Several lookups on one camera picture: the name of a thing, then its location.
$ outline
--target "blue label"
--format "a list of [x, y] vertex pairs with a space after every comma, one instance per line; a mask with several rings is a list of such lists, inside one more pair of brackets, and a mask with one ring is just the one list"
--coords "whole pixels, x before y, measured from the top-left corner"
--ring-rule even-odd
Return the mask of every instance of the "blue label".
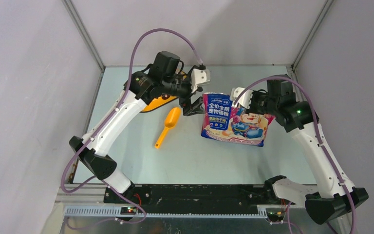
[[226, 94], [208, 94], [207, 115], [210, 128], [227, 130], [230, 120], [231, 101]]

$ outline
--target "orange plastic scoop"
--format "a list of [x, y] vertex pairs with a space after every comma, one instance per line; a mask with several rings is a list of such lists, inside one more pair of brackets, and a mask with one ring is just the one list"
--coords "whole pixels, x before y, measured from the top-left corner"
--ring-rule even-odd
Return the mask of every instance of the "orange plastic scoop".
[[155, 143], [155, 148], [159, 149], [161, 146], [161, 143], [163, 142], [164, 138], [167, 135], [167, 132], [174, 128], [175, 125], [178, 122], [178, 118], [180, 117], [181, 114], [181, 108], [175, 107], [173, 108], [169, 114], [166, 117], [166, 120], [164, 120], [164, 129], [161, 132], [160, 137], [158, 138], [157, 142]]

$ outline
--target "cartoon dog illustration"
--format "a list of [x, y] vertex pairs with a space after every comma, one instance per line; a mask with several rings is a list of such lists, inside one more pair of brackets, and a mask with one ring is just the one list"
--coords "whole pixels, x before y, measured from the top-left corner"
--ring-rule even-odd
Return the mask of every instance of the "cartoon dog illustration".
[[231, 130], [235, 135], [253, 139], [263, 136], [263, 129], [259, 128], [261, 118], [256, 114], [244, 114], [244, 108], [241, 108], [233, 117]]

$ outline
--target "pet food bag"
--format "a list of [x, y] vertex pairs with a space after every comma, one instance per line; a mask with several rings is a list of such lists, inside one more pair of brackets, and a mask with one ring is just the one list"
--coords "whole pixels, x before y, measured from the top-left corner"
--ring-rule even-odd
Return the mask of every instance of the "pet food bag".
[[263, 146], [271, 115], [246, 114], [245, 108], [232, 108], [230, 95], [205, 93], [201, 136], [238, 144]]

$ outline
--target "robotic arm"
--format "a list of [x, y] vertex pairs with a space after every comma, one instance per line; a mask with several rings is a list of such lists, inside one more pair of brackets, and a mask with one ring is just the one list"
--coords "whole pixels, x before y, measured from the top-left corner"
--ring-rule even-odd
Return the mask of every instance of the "robotic arm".
[[[70, 139], [69, 144], [74, 151], [78, 151], [83, 146], [83, 142], [91, 140], [79, 154], [79, 160], [99, 180], [107, 182], [119, 193], [124, 193], [132, 185], [132, 182], [117, 168], [117, 163], [107, 153], [115, 139], [139, 112], [154, 98], [163, 94], [177, 96], [185, 116], [204, 112], [202, 109], [203, 98], [200, 97], [191, 103], [191, 97], [197, 91], [203, 91], [200, 86], [210, 81], [210, 73], [203, 65], [193, 66], [187, 74], [176, 73], [180, 62], [180, 58], [175, 54], [167, 51], [158, 53], [153, 64], [149, 64], [142, 71], [133, 73], [129, 92], [119, 109], [116, 108], [116, 105], [124, 91], [93, 129], [83, 137], [74, 136]], [[110, 120], [101, 126], [101, 123], [110, 115], [112, 115]], [[101, 129], [98, 134], [92, 138], [94, 131], [99, 127]]]
[[[237, 99], [244, 88], [232, 90], [231, 97]], [[266, 91], [246, 91], [237, 101], [246, 108], [247, 113], [271, 114], [277, 123], [284, 127], [292, 138], [302, 146], [304, 155], [317, 182], [316, 186], [294, 183], [285, 176], [276, 176], [264, 183], [271, 199], [283, 198], [306, 208], [309, 216], [318, 224], [323, 224], [351, 211], [351, 207], [342, 184], [339, 183], [322, 146], [328, 149], [329, 155], [340, 171], [344, 184], [352, 196], [355, 207], [368, 199], [364, 188], [356, 188], [344, 173], [334, 154], [330, 150], [318, 124], [320, 135], [316, 136], [314, 119], [307, 101], [296, 101], [292, 83], [285, 80], [268, 80]], [[319, 145], [317, 137], [323, 144]]]

